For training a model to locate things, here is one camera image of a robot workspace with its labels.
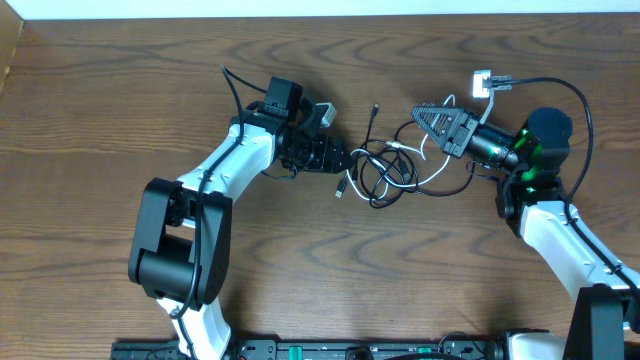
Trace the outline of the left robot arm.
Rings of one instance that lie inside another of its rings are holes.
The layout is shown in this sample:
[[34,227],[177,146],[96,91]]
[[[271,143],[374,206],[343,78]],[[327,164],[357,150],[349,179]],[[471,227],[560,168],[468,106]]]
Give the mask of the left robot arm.
[[224,141],[196,168],[145,187],[128,264],[171,318],[179,351],[221,359],[232,338],[218,299],[228,273],[234,203],[251,181],[280,162],[293,174],[339,174],[352,160],[327,133],[337,115],[301,85],[274,77],[263,99],[240,105]]

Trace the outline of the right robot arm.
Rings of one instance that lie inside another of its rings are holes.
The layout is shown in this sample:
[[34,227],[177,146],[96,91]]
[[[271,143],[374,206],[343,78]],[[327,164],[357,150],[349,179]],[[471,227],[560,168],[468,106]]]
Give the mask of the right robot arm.
[[496,185],[500,218],[545,260],[575,303],[566,337],[507,331],[487,345],[486,358],[624,358],[625,331],[639,330],[639,274],[588,228],[563,189],[571,119],[539,108],[510,135],[461,107],[418,105],[411,117],[445,154],[504,172]]

